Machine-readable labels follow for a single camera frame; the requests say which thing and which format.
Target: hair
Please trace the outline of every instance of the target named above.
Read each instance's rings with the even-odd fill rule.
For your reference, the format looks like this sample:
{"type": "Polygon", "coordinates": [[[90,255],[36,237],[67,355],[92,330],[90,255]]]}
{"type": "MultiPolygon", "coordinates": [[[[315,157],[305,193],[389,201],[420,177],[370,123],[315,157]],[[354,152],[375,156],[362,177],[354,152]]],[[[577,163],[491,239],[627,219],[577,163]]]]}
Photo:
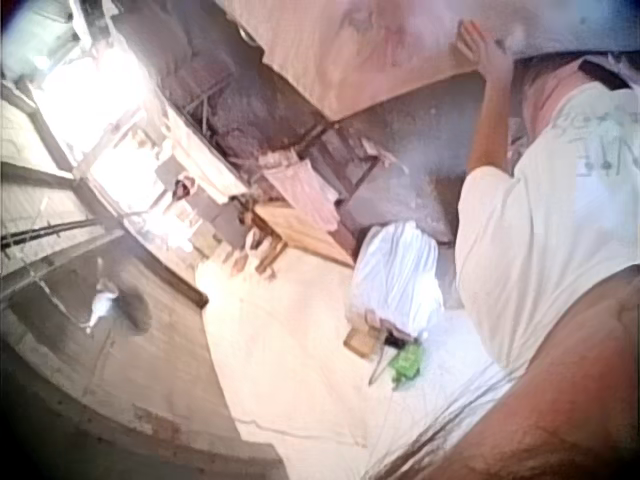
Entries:
{"type": "MultiPolygon", "coordinates": [[[[482,395],[490,393],[487,389],[482,395]]],[[[487,480],[609,480],[636,479],[640,472],[638,446],[614,454],[603,454],[569,442],[553,432],[544,432],[546,441],[497,457],[478,467],[461,455],[447,455],[447,440],[460,425],[478,396],[452,414],[441,415],[402,453],[389,461],[368,480],[465,479],[473,473],[487,480]]]]}

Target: floor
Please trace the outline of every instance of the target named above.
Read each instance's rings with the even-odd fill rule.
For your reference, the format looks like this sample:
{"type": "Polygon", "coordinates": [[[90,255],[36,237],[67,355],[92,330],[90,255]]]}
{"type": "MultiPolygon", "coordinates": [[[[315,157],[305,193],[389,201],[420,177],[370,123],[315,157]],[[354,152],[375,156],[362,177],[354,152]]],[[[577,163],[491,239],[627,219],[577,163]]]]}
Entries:
{"type": "Polygon", "coordinates": [[[269,282],[248,270],[230,277],[221,258],[197,273],[211,299],[211,357],[243,439],[272,443],[292,480],[362,478],[452,401],[501,376],[465,313],[448,310],[413,385],[393,392],[385,373],[368,387],[374,365],[342,346],[350,270],[290,249],[269,282]]]}

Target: stain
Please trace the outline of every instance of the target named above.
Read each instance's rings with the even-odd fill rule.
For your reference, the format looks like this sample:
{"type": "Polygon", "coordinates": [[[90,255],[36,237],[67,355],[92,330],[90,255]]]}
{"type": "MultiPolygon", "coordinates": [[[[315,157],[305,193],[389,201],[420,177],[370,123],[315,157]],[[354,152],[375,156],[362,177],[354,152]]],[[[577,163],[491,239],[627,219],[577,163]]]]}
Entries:
{"type": "Polygon", "coordinates": [[[173,443],[182,442],[182,429],[173,420],[138,405],[133,405],[133,415],[136,420],[151,427],[151,434],[154,437],[173,443]]]}

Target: wall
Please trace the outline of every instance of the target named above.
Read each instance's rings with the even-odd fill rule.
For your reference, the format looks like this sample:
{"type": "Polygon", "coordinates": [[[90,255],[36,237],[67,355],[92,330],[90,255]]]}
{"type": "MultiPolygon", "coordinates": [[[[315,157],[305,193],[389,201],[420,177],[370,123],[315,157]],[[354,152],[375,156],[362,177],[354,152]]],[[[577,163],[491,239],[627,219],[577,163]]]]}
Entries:
{"type": "Polygon", "coordinates": [[[0,428],[9,471],[64,480],[286,478],[270,447],[247,452],[234,445],[234,455],[219,455],[133,431],[65,394],[10,346],[1,347],[0,428]],[[253,461],[246,461],[247,453],[253,461]]]}
{"type": "Polygon", "coordinates": [[[107,417],[199,447],[211,433],[237,438],[199,309],[127,253],[132,241],[112,242],[45,277],[73,318],[32,285],[11,299],[3,330],[34,368],[107,417]],[[121,299],[87,335],[74,323],[90,316],[98,256],[121,299]]]}
{"type": "MultiPolygon", "coordinates": [[[[20,110],[2,101],[2,162],[9,162],[48,172],[57,172],[47,150],[29,118],[20,110]]],[[[91,218],[71,190],[47,186],[5,182],[2,186],[2,234],[18,232],[74,220],[91,218]]],[[[50,255],[70,245],[104,232],[102,227],[73,230],[29,242],[3,252],[0,271],[6,275],[26,262],[50,255]]]]}

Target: person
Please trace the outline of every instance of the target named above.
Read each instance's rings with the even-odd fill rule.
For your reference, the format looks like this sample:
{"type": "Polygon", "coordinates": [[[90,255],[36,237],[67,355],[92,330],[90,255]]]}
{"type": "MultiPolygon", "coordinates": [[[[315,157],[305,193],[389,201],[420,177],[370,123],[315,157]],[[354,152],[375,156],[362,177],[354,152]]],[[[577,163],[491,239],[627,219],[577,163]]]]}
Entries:
{"type": "Polygon", "coordinates": [[[639,97],[606,58],[529,75],[530,146],[506,164],[514,61],[474,21],[486,80],[459,203],[460,295],[511,388],[458,442],[442,417],[375,478],[637,478],[639,97]]]}

